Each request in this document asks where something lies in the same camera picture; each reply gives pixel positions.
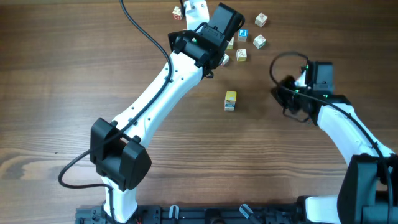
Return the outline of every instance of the small cube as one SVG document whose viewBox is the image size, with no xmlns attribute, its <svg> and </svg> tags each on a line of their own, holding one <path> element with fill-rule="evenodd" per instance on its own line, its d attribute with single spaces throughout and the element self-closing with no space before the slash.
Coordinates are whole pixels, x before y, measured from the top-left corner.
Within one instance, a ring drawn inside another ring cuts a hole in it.
<svg viewBox="0 0 398 224">
<path fill-rule="evenodd" d="M 264 24 L 267 22 L 267 18 L 268 18 L 268 17 L 267 17 L 266 15 L 264 15 L 263 13 L 260 13 L 260 14 L 257 16 L 255 23 L 256 23 L 259 27 L 263 27 Z"/>
<path fill-rule="evenodd" d="M 225 111 L 235 110 L 235 102 L 236 102 L 236 92 L 227 91 L 224 100 L 224 110 Z"/>
<path fill-rule="evenodd" d="M 173 10 L 173 18 L 176 20 L 182 20 L 181 9 L 178 6 L 176 6 Z"/>
<path fill-rule="evenodd" d="M 227 49 L 232 49 L 234 47 L 234 37 L 231 38 L 230 41 L 228 41 L 228 45 L 226 46 Z"/>
<path fill-rule="evenodd" d="M 229 56 L 227 54 L 224 54 L 224 59 L 223 62 L 221 63 L 221 66 L 224 66 L 228 63 L 229 61 Z"/>
<path fill-rule="evenodd" d="M 239 49 L 236 51 L 236 60 L 239 62 L 246 61 L 248 55 L 246 54 L 246 49 Z"/>
<path fill-rule="evenodd" d="M 238 41 L 245 42 L 247 38 L 248 38 L 248 30 L 247 29 L 239 29 Z"/>
<path fill-rule="evenodd" d="M 257 47 L 257 49 L 260 49 L 262 46 L 266 44 L 267 40 L 260 34 L 258 37 L 254 38 L 254 46 Z"/>
</svg>

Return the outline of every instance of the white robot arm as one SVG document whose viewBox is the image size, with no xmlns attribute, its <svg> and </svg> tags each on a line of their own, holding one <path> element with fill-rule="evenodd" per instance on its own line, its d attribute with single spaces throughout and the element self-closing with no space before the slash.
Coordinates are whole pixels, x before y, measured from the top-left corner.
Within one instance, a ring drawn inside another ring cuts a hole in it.
<svg viewBox="0 0 398 224">
<path fill-rule="evenodd" d="M 173 50 L 170 55 L 172 68 L 169 68 L 166 63 L 145 92 L 113 119 L 113 123 L 117 124 L 116 129 L 121 130 L 127 126 L 132 118 L 153 99 L 164 84 L 169 70 L 172 69 L 172 79 L 161 95 L 145 110 L 136 123 L 124 132 L 124 136 L 129 139 L 140 139 L 139 145 L 143 148 L 148 147 L 157 128 L 181 97 L 196 86 L 203 77 L 207 77 L 209 73 L 212 74 L 211 69 L 215 69 L 219 65 L 220 55 L 224 55 L 228 44 L 226 40 L 229 40 L 238 30 L 238 25 L 242 20 L 239 13 L 224 4 L 220 4 L 215 12 L 216 19 L 220 19 L 221 16 L 222 21 L 209 21 L 206 1 L 189 0 L 184 5 L 185 8 L 182 10 L 185 10 L 188 31 L 169 34 L 170 46 Z M 98 160 L 92 159 L 92 161 L 98 167 Z M 104 170 L 101 170 L 99 174 L 102 174 L 103 182 L 113 188 L 113 200 L 110 200 L 109 192 L 106 190 L 105 212 L 111 216 L 110 203 L 113 201 L 115 220 L 126 223 L 137 209 L 136 188 L 121 187 L 121 183 L 115 180 L 111 173 L 104 173 Z"/>
<path fill-rule="evenodd" d="M 302 67 L 299 79 L 287 76 L 277 83 L 272 74 L 273 64 L 278 58 L 288 55 L 303 57 L 307 64 Z M 303 121 L 311 120 L 324 130 L 349 165 L 339 195 L 304 198 L 305 220 L 315 223 L 398 222 L 398 211 L 392 207 L 396 186 L 391 179 L 395 179 L 396 174 L 390 174 L 387 169 L 395 166 L 397 157 L 359 120 L 345 96 L 333 94 L 333 65 L 330 62 L 311 62 L 300 53 L 287 52 L 278 55 L 271 63 L 270 76 L 277 84 L 271 92 L 284 108 L 284 115 L 298 120 L 285 111 L 289 110 L 293 115 L 299 110 L 307 113 L 308 118 Z M 376 191 L 378 179 L 383 179 L 388 185 L 387 195 Z M 388 218 L 387 211 L 394 215 Z"/>
</svg>

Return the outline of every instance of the table surface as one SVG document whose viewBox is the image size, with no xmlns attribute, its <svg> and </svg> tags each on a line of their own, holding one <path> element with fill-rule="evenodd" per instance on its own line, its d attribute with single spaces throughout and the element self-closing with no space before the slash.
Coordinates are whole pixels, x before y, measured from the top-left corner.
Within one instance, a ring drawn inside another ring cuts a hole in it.
<svg viewBox="0 0 398 224">
<path fill-rule="evenodd" d="M 337 194 L 346 164 L 312 124 L 282 116 L 270 94 L 269 64 L 297 50 L 332 61 L 335 93 L 398 151 L 398 4 L 396 1 L 225 1 L 245 15 L 247 42 L 227 50 L 229 64 L 190 90 L 157 130 L 141 205 L 240 205 L 294 202 Z M 185 21 L 178 1 L 128 3 L 133 18 L 163 45 Z M 212 14 L 218 1 L 208 1 Z M 263 12 L 268 23 L 254 24 Z M 262 34 L 267 45 L 252 44 Z M 236 49 L 248 60 L 236 61 Z M 0 6 L 0 223 L 71 223 L 75 209 L 99 205 L 104 189 L 70 190 L 60 170 L 90 144 L 91 125 L 111 121 L 164 66 L 159 50 L 115 3 Z M 301 61 L 281 60 L 277 78 L 298 75 Z M 227 90 L 236 111 L 223 110 Z M 101 179 L 84 158 L 69 183 Z"/>
</svg>

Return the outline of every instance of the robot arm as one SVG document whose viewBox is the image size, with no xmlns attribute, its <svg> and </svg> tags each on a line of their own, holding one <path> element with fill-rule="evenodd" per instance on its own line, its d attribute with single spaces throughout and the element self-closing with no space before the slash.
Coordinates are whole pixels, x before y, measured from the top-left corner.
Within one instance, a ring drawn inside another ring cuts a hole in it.
<svg viewBox="0 0 398 224">
<path fill-rule="evenodd" d="M 112 203 L 115 220 L 119 223 L 126 223 L 137 209 L 136 186 L 152 164 L 145 148 L 157 128 L 181 97 L 203 77 L 213 77 L 212 70 L 220 64 L 227 40 L 232 38 L 244 21 L 240 13 L 222 3 L 210 21 L 206 1 L 190 0 L 185 6 L 188 30 L 169 34 L 172 68 L 166 63 L 145 92 L 111 123 L 100 118 L 91 128 L 91 148 L 95 148 L 124 129 L 140 113 L 165 83 L 169 70 L 172 70 L 171 80 L 163 92 L 123 133 L 129 142 L 126 144 L 115 139 L 90 153 L 97 173 L 105 184 L 113 188 L 112 200 L 106 191 L 104 211 L 110 216 Z"/>
<path fill-rule="evenodd" d="M 300 110 L 307 113 L 308 118 L 303 121 L 311 120 L 324 130 L 349 165 L 339 195 L 299 198 L 298 201 L 301 201 L 301 207 L 305 211 L 303 221 L 385 223 L 388 194 L 378 192 L 376 184 L 379 179 L 383 184 L 386 184 L 387 180 L 380 163 L 379 153 L 372 147 L 369 139 L 376 143 L 381 155 L 387 160 L 388 167 L 396 166 L 397 157 L 391 149 L 381 144 L 359 120 L 345 96 L 334 95 L 333 89 L 332 64 L 308 60 L 307 65 L 302 67 L 302 76 L 298 80 L 287 76 L 271 91 L 274 98 L 284 108 L 285 116 L 298 120 L 295 116 L 285 114 L 286 110 L 293 115 Z M 389 175 L 395 180 L 392 189 L 396 189 L 396 170 Z M 397 207 L 391 210 L 393 216 L 390 221 L 398 222 Z"/>
</svg>

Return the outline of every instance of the black cable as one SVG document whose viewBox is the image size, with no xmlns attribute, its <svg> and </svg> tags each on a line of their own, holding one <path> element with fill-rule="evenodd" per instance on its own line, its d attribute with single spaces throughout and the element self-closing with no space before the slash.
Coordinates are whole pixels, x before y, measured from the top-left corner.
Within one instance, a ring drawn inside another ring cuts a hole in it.
<svg viewBox="0 0 398 224">
<path fill-rule="evenodd" d="M 182 2 L 182 0 L 180 0 L 180 4 L 181 4 L 181 15 L 185 16 L 185 6 L 184 6 L 184 3 Z"/>
<path fill-rule="evenodd" d="M 317 97 L 309 96 L 309 95 L 306 95 L 306 94 L 303 94 L 303 93 L 300 93 L 300 92 L 297 93 L 296 91 L 293 91 L 293 90 L 290 90 L 290 89 L 288 89 L 288 88 L 286 88 L 286 87 L 284 87 L 284 86 L 281 86 L 281 85 L 276 81 L 276 79 L 274 78 L 274 75 L 272 74 L 272 69 L 274 68 L 274 64 L 275 64 L 275 62 L 276 62 L 278 59 L 280 59 L 281 57 L 289 56 L 289 55 L 299 56 L 299 57 L 304 58 L 306 61 L 308 61 L 308 57 L 307 57 L 306 55 L 304 55 L 304 54 L 299 53 L 299 52 L 283 52 L 283 53 L 277 55 L 277 56 L 272 60 L 271 65 L 270 65 L 270 67 L 269 67 L 269 76 L 271 77 L 271 80 L 277 85 L 278 88 L 281 88 L 281 89 L 283 89 L 283 90 L 285 90 L 285 91 L 288 91 L 288 92 L 290 92 L 290 93 L 292 93 L 292 94 L 294 94 L 294 95 L 304 96 L 304 97 L 307 97 L 307 98 L 309 98 L 309 99 L 316 100 L 316 101 L 318 101 L 318 102 L 320 102 L 320 103 L 322 103 L 322 104 L 324 104 L 324 105 L 331 106 L 332 108 L 336 109 L 337 111 L 339 111 L 340 113 L 342 113 L 343 115 L 345 115 L 345 116 L 346 116 L 348 119 L 350 119 L 355 125 L 357 125 L 357 127 L 359 128 L 359 130 L 361 130 L 361 132 L 365 135 L 366 139 L 367 139 L 367 140 L 370 142 L 370 144 L 372 145 L 372 148 L 374 148 L 374 150 L 377 152 L 377 154 L 378 154 L 379 157 L 380 157 L 379 160 L 380 160 L 380 162 L 381 162 L 381 164 L 382 164 L 382 167 L 383 167 L 383 169 L 384 169 L 384 174 L 386 175 L 386 179 L 387 179 L 387 190 L 388 190 L 388 217 L 387 217 L 387 223 L 390 224 L 391 221 L 392 221 L 392 203 L 393 203 L 393 199 L 392 199 L 392 197 L 393 197 L 393 194 L 392 194 L 392 182 L 391 182 L 390 173 L 389 173 L 388 168 L 387 168 L 386 160 L 385 160 L 385 158 L 384 158 L 382 152 L 380 151 L 379 147 L 377 146 L 377 143 L 373 141 L 373 139 L 370 137 L 370 135 L 368 134 L 368 132 L 365 131 L 365 129 L 364 129 L 364 128 L 351 116 L 351 114 L 345 112 L 344 110 L 342 110 L 342 109 L 339 108 L 338 106 L 336 106 L 336 105 L 334 105 L 334 104 L 332 104 L 332 103 L 329 103 L 329 102 L 327 102 L 327 101 L 321 100 L 321 99 L 319 99 L 319 98 L 317 98 Z"/>
<path fill-rule="evenodd" d="M 196 27 L 193 31 L 197 32 L 199 28 L 201 28 L 203 25 L 207 24 L 207 22 L 202 22 L 201 24 L 199 24 L 198 27 Z"/>
<path fill-rule="evenodd" d="M 242 16 L 242 21 L 241 21 L 241 25 L 238 27 L 238 29 L 236 31 L 238 31 L 240 28 L 242 28 L 242 26 L 244 25 L 244 16 Z"/>
<path fill-rule="evenodd" d="M 145 107 L 143 107 L 143 109 L 140 110 L 140 112 L 138 112 L 138 114 L 136 114 L 135 117 L 133 117 L 132 120 L 130 120 L 130 122 L 128 122 L 128 124 L 123 127 L 120 131 L 118 131 L 114 136 L 111 136 L 110 138 L 108 138 L 107 140 L 105 140 L 104 142 L 102 142 L 99 146 L 95 146 L 90 148 L 89 150 L 85 151 L 83 154 L 79 155 L 78 157 L 74 158 L 74 160 L 70 161 L 60 172 L 60 174 L 58 175 L 58 182 L 60 183 L 60 185 L 62 185 L 63 187 L 69 188 L 69 189 L 86 189 L 86 188 L 91 188 L 91 187 L 107 187 L 109 190 L 109 203 L 110 203 L 110 210 L 111 210 L 111 214 L 112 214 L 112 221 L 114 224 L 116 224 L 116 220 L 115 220 L 115 215 L 114 215 L 114 207 L 113 207 L 113 188 L 112 186 L 108 185 L 108 184 L 86 184 L 86 185 L 71 185 L 71 184 L 66 184 L 62 178 L 63 175 L 66 173 L 66 171 L 71 168 L 71 166 L 73 166 L 74 164 L 76 164 L 80 159 L 84 158 L 85 156 L 87 156 L 88 154 L 90 154 L 92 151 L 99 149 L 100 147 L 103 147 L 104 145 L 110 143 L 111 141 L 115 140 L 115 139 L 119 139 L 122 137 L 123 133 L 125 131 L 127 131 L 127 129 L 129 129 L 140 117 L 141 115 L 153 104 L 153 102 L 158 99 L 158 97 L 160 96 L 160 94 L 162 94 L 162 92 L 165 90 L 167 84 L 169 83 L 169 81 L 171 80 L 172 77 L 172 70 L 173 70 L 173 66 L 171 63 L 171 59 L 169 57 L 169 55 L 167 54 L 167 52 L 163 49 L 162 46 L 160 46 L 160 44 L 158 44 L 147 32 L 145 32 L 130 16 L 130 14 L 127 12 L 126 7 L 124 6 L 123 0 L 120 0 L 120 5 L 122 7 L 123 12 L 125 13 L 125 15 L 127 16 L 127 18 L 130 20 L 130 22 L 142 33 L 144 34 L 152 43 L 154 43 L 154 45 L 163 53 L 163 55 L 166 58 L 167 64 L 168 64 L 168 74 L 167 77 L 165 79 L 164 84 L 162 85 L 162 87 L 159 89 L 159 91 L 156 93 L 156 95 L 145 105 Z"/>
</svg>

